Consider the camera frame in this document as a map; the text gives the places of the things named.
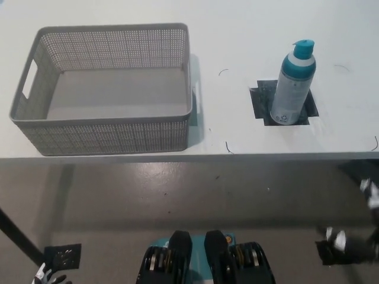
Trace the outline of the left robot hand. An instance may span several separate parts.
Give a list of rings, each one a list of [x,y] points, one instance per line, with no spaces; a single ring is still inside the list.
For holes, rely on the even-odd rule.
[[[45,263],[42,263],[33,277],[32,284],[58,284],[63,283],[67,279],[66,275],[58,277],[53,275],[53,269],[49,268]]]

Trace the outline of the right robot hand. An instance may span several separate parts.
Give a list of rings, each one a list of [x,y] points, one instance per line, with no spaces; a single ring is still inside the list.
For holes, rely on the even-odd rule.
[[[337,228],[317,227],[317,232],[324,237],[316,242],[324,265],[378,262],[378,186],[372,179],[366,178],[359,188],[364,194],[375,230],[368,239],[364,239],[347,235],[346,231]]]

